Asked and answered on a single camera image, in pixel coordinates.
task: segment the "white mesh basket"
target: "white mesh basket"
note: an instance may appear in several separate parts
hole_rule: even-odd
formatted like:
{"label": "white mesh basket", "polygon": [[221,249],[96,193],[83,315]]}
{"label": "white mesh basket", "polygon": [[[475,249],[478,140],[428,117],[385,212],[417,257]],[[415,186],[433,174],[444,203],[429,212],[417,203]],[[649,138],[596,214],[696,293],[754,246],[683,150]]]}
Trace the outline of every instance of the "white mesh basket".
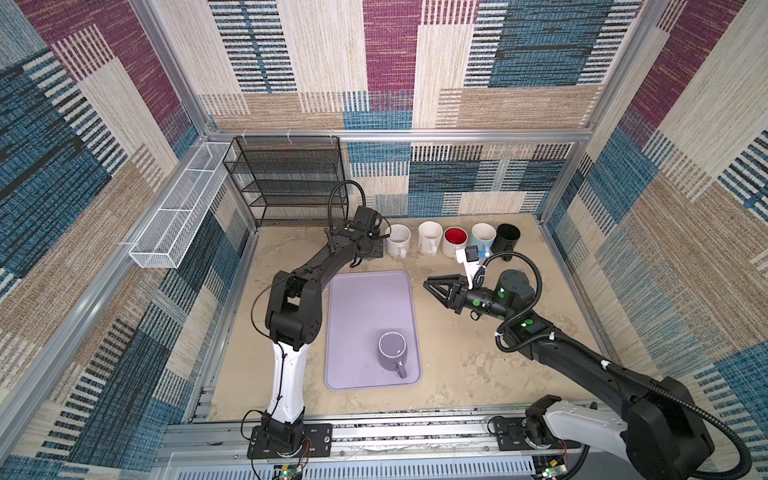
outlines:
{"label": "white mesh basket", "polygon": [[131,248],[141,268],[178,268],[221,188],[228,143],[207,142],[187,165]]}

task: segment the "red mug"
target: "red mug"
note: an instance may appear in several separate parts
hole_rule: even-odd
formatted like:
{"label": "red mug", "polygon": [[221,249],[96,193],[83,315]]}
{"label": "red mug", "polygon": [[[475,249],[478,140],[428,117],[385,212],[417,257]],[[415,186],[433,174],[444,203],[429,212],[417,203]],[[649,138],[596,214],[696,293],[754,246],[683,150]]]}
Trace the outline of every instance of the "red mug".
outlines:
{"label": "red mug", "polygon": [[446,257],[456,258],[456,250],[467,246],[469,235],[466,230],[459,227],[446,228],[442,235],[442,252]]}

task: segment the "mounting plate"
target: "mounting plate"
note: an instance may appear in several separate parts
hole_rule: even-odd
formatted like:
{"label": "mounting plate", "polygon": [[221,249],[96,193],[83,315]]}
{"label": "mounting plate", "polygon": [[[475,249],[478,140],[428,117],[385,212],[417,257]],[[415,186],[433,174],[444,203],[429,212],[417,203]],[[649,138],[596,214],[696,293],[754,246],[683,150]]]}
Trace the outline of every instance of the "mounting plate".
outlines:
{"label": "mounting plate", "polygon": [[[262,458],[281,458],[277,454],[275,442],[270,441],[267,435],[259,435],[261,426],[253,427],[250,433],[250,442],[248,442],[248,459],[260,460]],[[304,436],[312,442],[310,448],[310,458],[330,457],[331,441],[333,440],[333,424],[330,423],[310,423],[304,424]],[[291,455],[292,458],[299,458],[304,453],[304,447]]]}
{"label": "mounting plate", "polygon": [[[525,417],[514,417],[511,419],[505,417],[496,417],[491,422],[493,432],[496,432],[496,442],[498,449],[502,452],[511,452],[514,450],[536,450],[525,441],[525,429],[522,421]],[[569,449],[578,449],[581,443],[565,440],[565,446]],[[559,445],[553,445],[553,449],[560,448]]]}

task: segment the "beige tabletop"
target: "beige tabletop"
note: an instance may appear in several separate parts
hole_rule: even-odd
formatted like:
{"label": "beige tabletop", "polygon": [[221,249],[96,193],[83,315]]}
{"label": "beige tabletop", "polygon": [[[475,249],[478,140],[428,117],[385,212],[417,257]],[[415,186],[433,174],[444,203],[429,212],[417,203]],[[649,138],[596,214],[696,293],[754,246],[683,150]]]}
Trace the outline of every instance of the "beige tabletop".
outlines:
{"label": "beige tabletop", "polygon": [[[504,214],[437,219],[393,219],[411,230],[411,249],[404,260],[384,258],[364,260],[360,266],[345,266],[340,272],[404,270],[410,275],[416,329],[419,336],[422,378],[412,386],[334,392],[325,383],[326,323],[328,292],[323,292],[323,327],[312,344],[304,376],[304,402],[307,415],[384,412],[390,410],[437,407],[527,404],[552,394],[570,400],[594,396],[553,369],[526,359],[519,353],[503,353],[494,344],[498,320],[483,316],[469,318],[447,310],[427,292],[422,283],[430,275],[464,274],[462,265],[442,253],[427,257],[419,253],[418,227],[435,220],[444,228],[459,226],[471,230],[478,222],[512,223],[522,232],[515,248],[530,257],[541,271],[544,289],[536,312],[554,322],[565,333],[596,349],[584,317],[558,269],[535,219],[530,214]],[[249,409],[264,409],[270,400],[274,369],[270,341],[250,324],[250,307],[256,295],[279,270],[291,271],[303,265],[326,243],[320,227],[264,227],[260,231],[256,256],[248,275],[240,308],[230,335],[227,351],[212,401],[210,421],[234,420]],[[494,288],[498,275],[508,268],[526,272],[519,259],[494,260],[488,268],[485,286]],[[261,328],[269,293],[259,299],[253,317]]]}

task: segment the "mug handle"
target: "mug handle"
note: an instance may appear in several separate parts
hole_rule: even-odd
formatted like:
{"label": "mug handle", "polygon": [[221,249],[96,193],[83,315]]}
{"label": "mug handle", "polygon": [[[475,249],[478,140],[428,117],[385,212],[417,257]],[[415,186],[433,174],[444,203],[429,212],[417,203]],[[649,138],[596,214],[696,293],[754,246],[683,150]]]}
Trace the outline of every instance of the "mug handle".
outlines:
{"label": "mug handle", "polygon": [[400,375],[401,379],[404,379],[408,374],[406,373],[406,365],[402,362],[402,360],[398,360],[395,364],[397,367],[397,374]]}

